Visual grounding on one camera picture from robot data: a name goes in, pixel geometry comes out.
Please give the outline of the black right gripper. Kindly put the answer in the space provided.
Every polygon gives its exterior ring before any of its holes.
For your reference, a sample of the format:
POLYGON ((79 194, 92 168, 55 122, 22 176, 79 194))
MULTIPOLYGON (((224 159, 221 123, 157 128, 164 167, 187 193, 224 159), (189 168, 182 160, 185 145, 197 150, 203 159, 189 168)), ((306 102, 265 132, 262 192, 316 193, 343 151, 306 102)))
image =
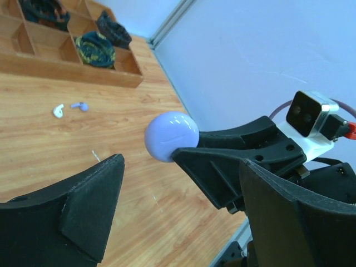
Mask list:
POLYGON ((217 209, 227 208, 231 214, 246 210, 241 160, 287 180, 306 162, 303 149, 267 116, 227 130, 200 132, 198 147, 204 148, 177 149, 172 159, 217 209))

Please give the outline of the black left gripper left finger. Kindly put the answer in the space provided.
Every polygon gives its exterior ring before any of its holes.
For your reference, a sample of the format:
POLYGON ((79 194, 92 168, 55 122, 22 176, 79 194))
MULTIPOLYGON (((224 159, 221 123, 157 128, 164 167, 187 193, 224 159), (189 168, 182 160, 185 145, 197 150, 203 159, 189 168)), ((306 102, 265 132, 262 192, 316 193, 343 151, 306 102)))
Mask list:
POLYGON ((125 160, 89 169, 1 204, 2 266, 97 266, 103 260, 125 160))

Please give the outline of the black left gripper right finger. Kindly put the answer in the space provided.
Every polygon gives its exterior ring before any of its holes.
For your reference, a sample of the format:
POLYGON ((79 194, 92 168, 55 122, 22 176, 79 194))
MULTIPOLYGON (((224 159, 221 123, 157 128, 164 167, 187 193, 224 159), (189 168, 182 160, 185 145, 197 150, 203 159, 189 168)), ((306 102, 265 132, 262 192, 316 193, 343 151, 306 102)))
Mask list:
POLYGON ((259 266, 354 266, 355 203, 317 194, 250 160, 240 183, 259 266))

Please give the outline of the purple round charging case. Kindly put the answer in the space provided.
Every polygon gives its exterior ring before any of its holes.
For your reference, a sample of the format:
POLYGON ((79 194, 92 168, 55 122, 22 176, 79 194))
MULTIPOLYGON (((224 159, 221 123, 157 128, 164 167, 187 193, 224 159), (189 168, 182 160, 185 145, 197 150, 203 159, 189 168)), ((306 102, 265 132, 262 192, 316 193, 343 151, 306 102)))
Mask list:
POLYGON ((161 162, 173 162, 172 153, 179 148, 197 147, 199 128, 187 114, 165 112, 155 117, 145 130, 147 152, 161 162))

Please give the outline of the purple earbud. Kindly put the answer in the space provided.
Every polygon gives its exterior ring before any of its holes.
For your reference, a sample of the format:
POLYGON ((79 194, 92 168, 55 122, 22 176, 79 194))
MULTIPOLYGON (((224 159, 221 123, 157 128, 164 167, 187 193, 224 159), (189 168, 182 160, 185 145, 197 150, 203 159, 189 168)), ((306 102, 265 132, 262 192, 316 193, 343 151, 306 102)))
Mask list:
POLYGON ((85 102, 78 102, 78 103, 73 103, 71 105, 71 108, 79 108, 83 112, 88 111, 88 104, 85 102))

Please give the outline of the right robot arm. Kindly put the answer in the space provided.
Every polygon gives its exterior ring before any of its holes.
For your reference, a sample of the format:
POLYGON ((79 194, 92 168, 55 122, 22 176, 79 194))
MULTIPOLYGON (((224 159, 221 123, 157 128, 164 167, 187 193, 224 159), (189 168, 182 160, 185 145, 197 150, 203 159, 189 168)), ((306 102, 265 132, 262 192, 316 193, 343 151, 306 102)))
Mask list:
POLYGON ((217 209, 227 208, 231 214, 246 210, 239 174, 242 159, 317 194, 355 203, 355 172, 348 163, 316 157, 325 167, 303 170, 306 149, 301 140, 266 116, 228 130, 201 132, 197 147, 176 149, 172 159, 217 209))

